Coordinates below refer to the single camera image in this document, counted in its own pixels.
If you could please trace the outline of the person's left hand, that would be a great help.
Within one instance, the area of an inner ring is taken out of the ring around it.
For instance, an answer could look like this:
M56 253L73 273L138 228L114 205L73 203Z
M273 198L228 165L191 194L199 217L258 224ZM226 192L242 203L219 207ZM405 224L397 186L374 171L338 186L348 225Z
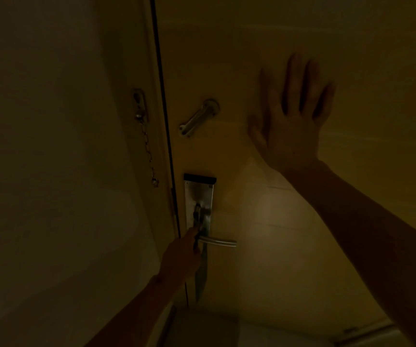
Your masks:
M201 255L184 255L184 237L181 237L165 250L158 278L168 289L177 290L195 275L200 264Z

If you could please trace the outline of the person's right hand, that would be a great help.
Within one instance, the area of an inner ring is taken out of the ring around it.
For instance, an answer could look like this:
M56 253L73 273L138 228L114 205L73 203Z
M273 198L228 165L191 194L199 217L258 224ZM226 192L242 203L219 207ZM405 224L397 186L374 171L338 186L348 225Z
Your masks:
M252 115L263 118L263 133L268 149L258 152L272 169L287 174L300 171L318 162L320 130L326 121L314 121L313 112L324 88L320 66L315 60L303 65L302 93L299 112L285 114L282 92L272 74L259 75L260 111Z

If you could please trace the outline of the silver door lever handle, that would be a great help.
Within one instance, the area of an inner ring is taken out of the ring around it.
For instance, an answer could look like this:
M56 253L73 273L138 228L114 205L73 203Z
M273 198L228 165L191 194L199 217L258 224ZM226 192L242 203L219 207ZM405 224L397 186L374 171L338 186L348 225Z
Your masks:
M198 241L204 244L210 244L215 246L222 246L222 247L236 247L237 242L235 240L226 240L226 239L219 239L214 237L208 236L199 236Z

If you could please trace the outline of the person's left forearm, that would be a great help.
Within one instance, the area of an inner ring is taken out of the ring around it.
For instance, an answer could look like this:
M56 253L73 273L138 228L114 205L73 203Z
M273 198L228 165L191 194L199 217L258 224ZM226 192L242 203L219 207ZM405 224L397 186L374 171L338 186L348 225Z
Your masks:
M157 274L84 347L146 347L160 316L186 278Z

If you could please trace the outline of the person's right forearm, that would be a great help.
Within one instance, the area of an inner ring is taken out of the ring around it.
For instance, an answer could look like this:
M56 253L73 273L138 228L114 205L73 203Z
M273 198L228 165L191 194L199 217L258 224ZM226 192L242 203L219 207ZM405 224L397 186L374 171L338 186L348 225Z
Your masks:
M279 172L318 213L374 299L416 345L416 229L318 160Z

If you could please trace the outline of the silver door lock plate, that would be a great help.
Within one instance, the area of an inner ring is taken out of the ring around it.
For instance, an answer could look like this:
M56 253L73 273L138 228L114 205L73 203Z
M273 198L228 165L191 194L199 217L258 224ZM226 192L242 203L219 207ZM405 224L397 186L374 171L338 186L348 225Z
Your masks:
M185 173L183 176L186 228L195 227L200 237L208 237L216 178ZM195 272L195 301L200 302L208 276L208 244L196 239L194 248L201 252L201 262Z

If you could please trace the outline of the cream door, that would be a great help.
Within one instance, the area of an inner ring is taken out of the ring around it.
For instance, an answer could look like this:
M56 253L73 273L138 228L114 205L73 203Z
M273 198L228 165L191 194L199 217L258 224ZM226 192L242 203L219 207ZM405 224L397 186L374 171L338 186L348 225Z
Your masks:
M184 174L217 178L208 278L191 308L331 339L390 325L311 206L246 133L258 74L292 53L337 84L319 157L416 228L416 0L154 0L181 231ZM178 127L206 99L220 112Z

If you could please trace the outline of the cream door frame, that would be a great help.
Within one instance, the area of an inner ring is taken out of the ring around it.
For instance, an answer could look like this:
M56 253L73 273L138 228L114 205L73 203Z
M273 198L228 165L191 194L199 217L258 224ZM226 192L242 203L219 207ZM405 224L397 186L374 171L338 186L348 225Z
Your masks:
M102 57L159 258L178 237L154 0L91 0Z

